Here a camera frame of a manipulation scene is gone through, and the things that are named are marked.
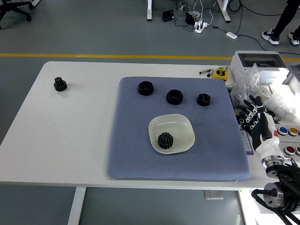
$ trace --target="table leg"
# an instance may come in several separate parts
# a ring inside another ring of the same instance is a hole
[[[226,11],[226,8],[227,8],[227,5],[228,5],[228,0],[217,0],[217,3],[220,6],[221,12],[222,12],[223,17],[225,19],[225,22],[229,23],[231,20],[230,20],[230,17],[228,15],[227,11]]]
[[[86,187],[76,187],[70,217],[67,225],[78,225],[83,208]]]
[[[148,7],[147,7],[147,20],[152,20],[152,0],[148,0]]]
[[[38,4],[39,1],[41,1],[41,0],[34,0],[34,1],[32,2],[32,5],[35,7],[35,6]]]

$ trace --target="yellow floor line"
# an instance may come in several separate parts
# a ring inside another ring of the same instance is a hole
[[[163,59],[163,60],[231,60],[226,56],[180,56],[180,55],[97,55],[97,54],[29,54],[0,53],[0,57],[49,57],[49,58],[115,58],[115,59]],[[283,58],[285,61],[300,61],[300,58]]]

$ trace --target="white adapter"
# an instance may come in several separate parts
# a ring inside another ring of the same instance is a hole
[[[236,39],[238,37],[236,34],[231,33],[231,32],[227,32],[226,35],[233,38],[233,39]]]

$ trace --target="sneaker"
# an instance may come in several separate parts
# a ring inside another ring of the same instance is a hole
[[[289,38],[292,40],[292,45],[298,45],[300,41],[300,37],[296,37],[294,32],[289,33]]]
[[[262,37],[269,41],[272,45],[279,44],[279,37],[273,37],[273,30],[271,29],[270,32],[264,31],[262,33]]]

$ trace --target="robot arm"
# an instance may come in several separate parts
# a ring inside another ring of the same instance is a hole
[[[264,190],[254,190],[251,195],[262,206],[275,212],[286,225],[292,224],[287,217],[300,225],[300,220],[291,213],[300,209],[300,169],[292,158],[292,165],[284,163],[274,120],[263,107],[261,98],[249,98],[252,103],[244,100],[247,108],[241,106],[242,127],[252,137],[252,145],[266,167],[267,176],[279,179],[279,182],[268,183]]]

